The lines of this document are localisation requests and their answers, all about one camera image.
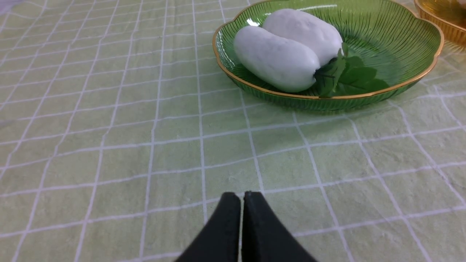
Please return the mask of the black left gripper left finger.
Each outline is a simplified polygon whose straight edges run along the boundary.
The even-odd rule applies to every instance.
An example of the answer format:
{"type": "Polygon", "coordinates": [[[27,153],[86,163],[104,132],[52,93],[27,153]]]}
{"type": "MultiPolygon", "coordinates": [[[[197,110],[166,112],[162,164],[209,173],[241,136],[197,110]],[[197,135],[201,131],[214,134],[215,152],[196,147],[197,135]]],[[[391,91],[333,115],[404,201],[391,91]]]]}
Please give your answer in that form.
{"type": "Polygon", "coordinates": [[[233,192],[224,192],[208,222],[176,261],[238,261],[240,212],[240,198],[233,192]]]}

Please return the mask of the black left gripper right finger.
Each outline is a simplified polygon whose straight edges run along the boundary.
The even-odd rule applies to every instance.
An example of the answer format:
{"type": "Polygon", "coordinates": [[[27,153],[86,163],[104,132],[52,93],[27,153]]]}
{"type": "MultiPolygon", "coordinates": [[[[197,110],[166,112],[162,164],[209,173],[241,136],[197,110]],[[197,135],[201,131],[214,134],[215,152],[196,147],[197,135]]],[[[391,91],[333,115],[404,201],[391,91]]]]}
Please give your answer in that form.
{"type": "Polygon", "coordinates": [[[316,262],[275,215],[261,192],[245,192],[243,262],[316,262]]]}

